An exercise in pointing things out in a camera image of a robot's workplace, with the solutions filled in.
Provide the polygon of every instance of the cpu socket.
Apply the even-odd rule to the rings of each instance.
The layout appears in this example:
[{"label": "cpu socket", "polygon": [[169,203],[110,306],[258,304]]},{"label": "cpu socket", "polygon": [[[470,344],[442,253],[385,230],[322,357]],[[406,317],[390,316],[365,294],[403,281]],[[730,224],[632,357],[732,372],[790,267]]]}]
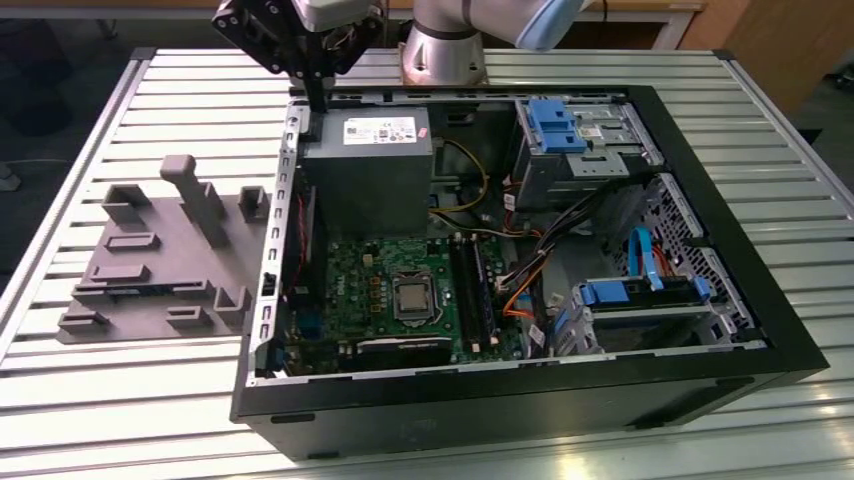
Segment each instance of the cpu socket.
[{"label": "cpu socket", "polygon": [[395,319],[407,327],[421,327],[435,318],[433,275],[402,272],[393,276]]}]

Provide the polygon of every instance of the green circuit board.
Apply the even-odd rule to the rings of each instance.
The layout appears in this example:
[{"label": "green circuit board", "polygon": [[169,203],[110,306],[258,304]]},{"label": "green circuit board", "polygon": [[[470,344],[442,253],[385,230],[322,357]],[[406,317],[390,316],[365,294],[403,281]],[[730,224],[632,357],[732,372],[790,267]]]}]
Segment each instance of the green circuit board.
[{"label": "green circuit board", "polygon": [[[501,275],[505,263],[497,239],[479,242],[487,275]],[[474,353],[461,338],[449,239],[401,239],[338,242],[330,245],[327,304],[323,337],[349,338],[437,335],[454,341],[453,363],[512,360],[521,352],[517,328],[505,328],[494,348]],[[434,318],[423,325],[406,325],[395,318],[394,279],[413,275],[433,282]]]}]

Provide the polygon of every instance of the wooden cabinet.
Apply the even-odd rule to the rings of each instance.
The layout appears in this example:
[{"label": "wooden cabinet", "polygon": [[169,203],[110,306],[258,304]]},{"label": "wooden cabinet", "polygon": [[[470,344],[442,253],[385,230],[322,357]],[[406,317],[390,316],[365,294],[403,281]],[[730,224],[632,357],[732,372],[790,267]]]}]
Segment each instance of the wooden cabinet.
[{"label": "wooden cabinet", "polygon": [[852,46],[852,0],[708,0],[680,48],[730,50],[780,109],[794,113]]}]

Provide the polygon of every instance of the yellow wire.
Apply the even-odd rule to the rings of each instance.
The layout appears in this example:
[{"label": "yellow wire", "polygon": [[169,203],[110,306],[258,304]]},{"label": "yellow wire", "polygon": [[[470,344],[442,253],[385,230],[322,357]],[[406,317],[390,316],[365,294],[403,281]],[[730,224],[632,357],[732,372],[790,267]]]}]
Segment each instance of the yellow wire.
[{"label": "yellow wire", "polygon": [[483,168],[483,164],[481,163],[481,160],[478,160],[478,157],[475,157],[475,154],[471,153],[471,151],[466,147],[463,147],[463,145],[457,140],[446,139],[445,143],[450,143],[457,148],[459,148],[461,151],[470,158],[471,162],[478,167],[478,170],[481,170],[481,178],[483,179],[483,187],[481,188],[481,195],[478,195],[478,198],[475,198],[474,201],[469,202],[466,205],[459,205],[457,207],[431,208],[430,211],[434,212],[434,213],[462,212],[463,210],[469,210],[471,207],[474,207],[475,205],[478,205],[483,201],[483,199],[486,198],[487,189],[490,187],[490,177],[486,174],[486,168]]}]

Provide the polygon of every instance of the power supply label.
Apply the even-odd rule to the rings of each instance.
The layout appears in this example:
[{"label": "power supply label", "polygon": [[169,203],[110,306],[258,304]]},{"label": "power supply label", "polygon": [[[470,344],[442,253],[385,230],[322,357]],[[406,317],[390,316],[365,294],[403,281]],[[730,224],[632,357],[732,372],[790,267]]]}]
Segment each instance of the power supply label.
[{"label": "power supply label", "polygon": [[415,117],[349,118],[345,122],[345,145],[415,142]]}]

